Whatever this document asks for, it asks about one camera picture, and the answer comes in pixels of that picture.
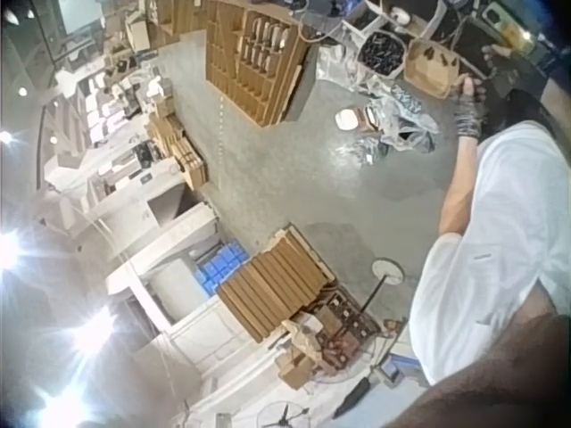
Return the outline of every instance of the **ceiling light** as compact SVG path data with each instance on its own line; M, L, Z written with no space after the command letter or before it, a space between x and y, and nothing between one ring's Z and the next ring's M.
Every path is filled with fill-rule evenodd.
M13 141L12 134L10 134L8 131L1 131L0 132L0 142L2 142L4 144L9 144L12 141Z
M18 236L14 232L0 234L0 272L12 269L18 262L19 255Z
M10 9L6 9L4 12L4 19L14 25L20 25L20 21L18 21L18 17L12 12Z
M75 331L75 348L85 357L94 356L113 333L113 321L109 308L105 307L85 325Z
M46 408L40 412L40 428L77 428L88 418L81 393L68 387L61 396L46 398Z

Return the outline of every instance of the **white shirt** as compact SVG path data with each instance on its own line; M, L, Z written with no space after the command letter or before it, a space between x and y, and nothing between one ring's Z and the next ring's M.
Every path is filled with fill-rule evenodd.
M412 348L434 384L478 359L539 280L571 312L569 168L523 122L478 147L468 229L428 253L410 313Z

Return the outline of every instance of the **wooden shelving unit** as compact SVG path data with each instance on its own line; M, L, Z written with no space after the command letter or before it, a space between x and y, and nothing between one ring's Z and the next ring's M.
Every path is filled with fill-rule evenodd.
M207 0L154 0L157 23L172 36L206 28Z
M208 3L206 78L261 127L286 112L309 45L260 9Z

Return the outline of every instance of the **hand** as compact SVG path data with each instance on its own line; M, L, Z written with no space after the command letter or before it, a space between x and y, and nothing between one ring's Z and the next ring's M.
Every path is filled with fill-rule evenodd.
M450 98L455 103L454 119L458 136L479 139L482 134L485 99L482 81L462 74L452 87Z

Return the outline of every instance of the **gray floor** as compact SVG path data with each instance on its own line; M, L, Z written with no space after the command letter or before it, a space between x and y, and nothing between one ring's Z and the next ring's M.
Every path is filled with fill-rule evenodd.
M264 248L287 222L296 224L357 300L376 285L375 257L399 261L408 281L386 287L371 305L378 318L407 316L451 177L454 148L440 135L431 154L393 152L359 168L335 149L351 141L334 114L358 95L329 82L313 87L296 121L261 129L204 77L204 34L161 50L175 87L177 115L206 157L203 188L223 224L249 251ZM438 103L426 105L445 126Z

